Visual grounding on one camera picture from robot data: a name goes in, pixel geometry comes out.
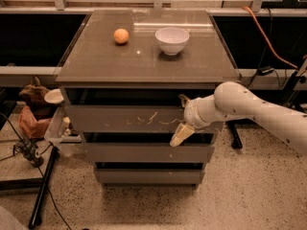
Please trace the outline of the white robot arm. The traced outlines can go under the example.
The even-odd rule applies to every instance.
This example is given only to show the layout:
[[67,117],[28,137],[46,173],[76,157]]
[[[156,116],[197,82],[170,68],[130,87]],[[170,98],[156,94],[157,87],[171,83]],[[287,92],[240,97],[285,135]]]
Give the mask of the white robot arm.
[[211,123],[249,119],[288,146],[307,154],[306,114],[266,102],[239,83],[227,81],[213,95],[193,100],[181,97],[181,102],[184,123],[178,125],[170,142],[172,147]]

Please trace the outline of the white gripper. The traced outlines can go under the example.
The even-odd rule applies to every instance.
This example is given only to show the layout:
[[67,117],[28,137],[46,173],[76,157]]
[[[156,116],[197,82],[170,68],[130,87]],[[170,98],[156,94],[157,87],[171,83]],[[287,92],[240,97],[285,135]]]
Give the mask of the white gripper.
[[206,122],[199,112],[199,99],[190,100],[184,94],[179,94],[178,97],[181,101],[181,106],[184,107],[184,120],[186,124],[179,124],[174,135],[172,136],[170,146],[177,147],[184,140],[194,134],[195,128],[208,127],[209,123]]

